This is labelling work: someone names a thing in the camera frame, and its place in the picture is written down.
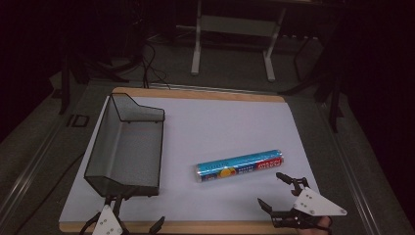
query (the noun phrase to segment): blue cylinder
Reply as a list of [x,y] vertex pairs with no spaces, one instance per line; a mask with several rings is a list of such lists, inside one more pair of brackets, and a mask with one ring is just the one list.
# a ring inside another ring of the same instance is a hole
[[243,155],[231,159],[197,164],[196,177],[198,182],[211,181],[213,179],[279,166],[283,161],[283,154],[279,150]]

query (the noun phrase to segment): mesh wire bin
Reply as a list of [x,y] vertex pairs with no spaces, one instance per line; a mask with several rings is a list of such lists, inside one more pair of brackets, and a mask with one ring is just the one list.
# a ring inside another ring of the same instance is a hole
[[84,177],[102,197],[159,194],[164,110],[112,94]]

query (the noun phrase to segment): black cable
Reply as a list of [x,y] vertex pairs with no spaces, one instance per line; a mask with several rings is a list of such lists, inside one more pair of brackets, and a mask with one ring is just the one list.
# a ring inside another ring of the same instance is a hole
[[[153,74],[159,79],[159,81],[161,81],[162,83],[164,83],[168,87],[169,90],[171,89],[170,85],[165,81],[165,79],[167,78],[167,73],[165,73],[162,70],[157,70],[157,69],[155,69],[153,67],[149,67],[149,69],[152,70]],[[159,75],[157,75],[156,71],[161,72],[163,74],[163,77],[160,77]]]
[[40,204],[37,206],[37,208],[24,220],[24,222],[21,224],[21,226],[19,226],[18,230],[16,230],[16,232],[14,233],[15,235],[19,234],[19,232],[24,228],[24,226],[34,217],[34,215],[37,213],[37,211],[39,211],[39,209],[45,204],[46,200],[48,200],[49,197],[52,195],[52,193],[55,191],[55,189],[57,188],[57,186],[59,185],[59,183],[61,183],[62,179],[65,177],[65,175],[68,173],[68,171],[73,167],[73,165],[76,164],[77,161],[79,161],[80,159],[82,159],[82,157],[83,157],[84,154],[85,154],[85,152],[82,153],[81,155],[79,155],[79,157],[77,157],[67,167],[67,169],[61,175],[61,177],[59,177],[58,181],[55,183],[55,185],[52,187],[52,189],[49,191],[49,193],[46,195],[46,197],[42,200],[42,202],[40,202]]

